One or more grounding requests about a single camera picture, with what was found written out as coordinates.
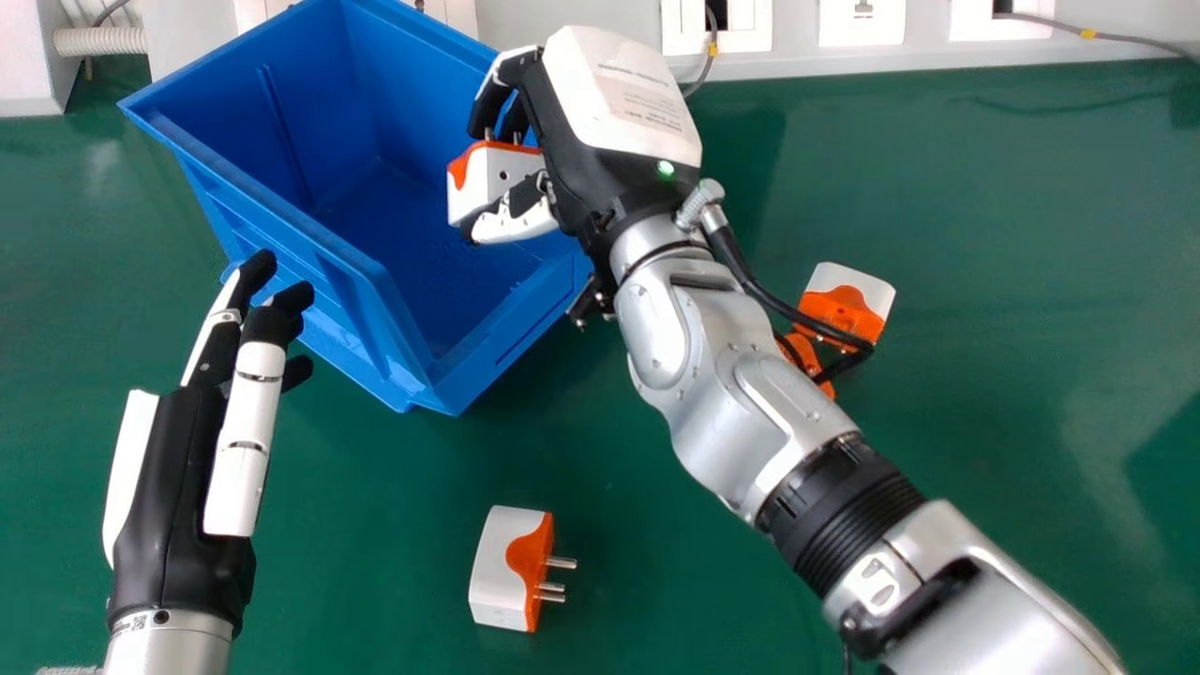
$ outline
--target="green table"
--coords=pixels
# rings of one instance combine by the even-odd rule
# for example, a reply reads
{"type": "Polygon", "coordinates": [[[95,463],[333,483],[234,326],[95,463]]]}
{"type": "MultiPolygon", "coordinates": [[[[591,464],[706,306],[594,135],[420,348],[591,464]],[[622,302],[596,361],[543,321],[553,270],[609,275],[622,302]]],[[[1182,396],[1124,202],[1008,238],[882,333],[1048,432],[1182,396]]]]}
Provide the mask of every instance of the green table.
{"type": "MultiPolygon", "coordinates": [[[[125,392],[174,386],[224,263],[172,157],[112,104],[143,67],[97,72],[66,117],[0,124],[4,674],[102,658],[125,392]]],[[[1135,673],[1200,671],[1198,82],[1144,61],[695,100],[769,287],[794,297],[835,259],[899,289],[840,383],[870,441],[1135,673]]],[[[817,601],[677,465],[614,327],[559,324],[460,419],[394,414],[319,368],[280,411],[265,503],[239,674],[839,668],[817,601]],[[470,621],[494,503],[553,510],[581,561],[535,635],[470,621]]]]}

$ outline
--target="blue bin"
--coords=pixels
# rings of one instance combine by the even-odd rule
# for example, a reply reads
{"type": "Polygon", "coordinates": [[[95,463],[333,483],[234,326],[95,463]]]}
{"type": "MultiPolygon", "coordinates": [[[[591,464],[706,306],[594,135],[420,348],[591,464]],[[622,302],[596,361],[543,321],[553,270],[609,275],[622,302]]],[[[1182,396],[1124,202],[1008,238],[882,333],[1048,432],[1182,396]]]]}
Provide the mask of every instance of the blue bin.
{"type": "Polygon", "coordinates": [[[179,157],[230,270],[265,247],[266,292],[312,282],[305,345],[392,410],[457,416],[592,271],[565,235],[474,247],[446,225],[494,54],[396,0],[307,0],[120,106],[179,157]]]}

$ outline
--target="white and orange power adapter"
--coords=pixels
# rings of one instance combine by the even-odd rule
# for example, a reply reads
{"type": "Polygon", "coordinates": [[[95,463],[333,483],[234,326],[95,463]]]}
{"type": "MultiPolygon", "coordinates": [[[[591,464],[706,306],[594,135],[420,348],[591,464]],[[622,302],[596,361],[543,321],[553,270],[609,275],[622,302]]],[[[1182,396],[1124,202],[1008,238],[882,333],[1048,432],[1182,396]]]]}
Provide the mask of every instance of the white and orange power adapter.
{"type": "Polygon", "coordinates": [[[475,623],[533,633],[541,603],[566,602],[566,586],[546,580],[548,567],[575,569],[554,557],[554,516],[545,510],[493,506],[475,550],[467,599],[475,623]]]}

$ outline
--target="metal pin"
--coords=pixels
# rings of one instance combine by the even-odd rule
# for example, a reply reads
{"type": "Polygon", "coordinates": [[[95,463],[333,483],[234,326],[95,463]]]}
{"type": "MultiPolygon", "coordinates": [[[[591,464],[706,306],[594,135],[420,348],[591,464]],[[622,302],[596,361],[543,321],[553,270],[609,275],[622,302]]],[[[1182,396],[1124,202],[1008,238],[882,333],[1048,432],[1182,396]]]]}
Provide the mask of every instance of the metal pin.
{"type": "Polygon", "coordinates": [[[557,567],[559,569],[575,569],[580,566],[580,561],[574,557],[558,557],[552,555],[546,558],[546,567],[557,567]]]}

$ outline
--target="black and white robotic hand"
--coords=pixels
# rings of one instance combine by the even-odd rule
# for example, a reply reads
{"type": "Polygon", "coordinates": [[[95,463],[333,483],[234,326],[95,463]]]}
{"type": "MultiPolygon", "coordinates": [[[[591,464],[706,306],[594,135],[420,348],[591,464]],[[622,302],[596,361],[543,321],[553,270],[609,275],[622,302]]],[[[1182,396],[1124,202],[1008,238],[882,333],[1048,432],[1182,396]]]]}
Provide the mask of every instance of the black and white robotic hand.
{"type": "MultiPolygon", "coordinates": [[[[635,388],[680,464],[779,549],[850,651],[887,673],[1123,670],[1086,619],[948,502],[926,500],[822,392],[874,344],[755,281],[724,190],[700,178],[700,136],[661,54],[564,28],[496,59],[468,132],[480,142],[449,166],[450,221],[479,244],[556,227],[578,240],[595,276],[572,318],[616,317],[635,388]],[[529,126],[540,150],[521,145],[529,126]],[[793,366],[767,309],[841,360],[793,366]]],[[[854,279],[886,286],[845,279],[817,291],[870,307],[854,279]]]]}
{"type": "Polygon", "coordinates": [[[313,289],[251,309],[275,275],[259,251],[230,275],[178,389],[130,392],[104,504],[113,568],[106,675],[220,675],[254,586],[250,537],[280,395],[312,375],[287,358],[313,289]]]}

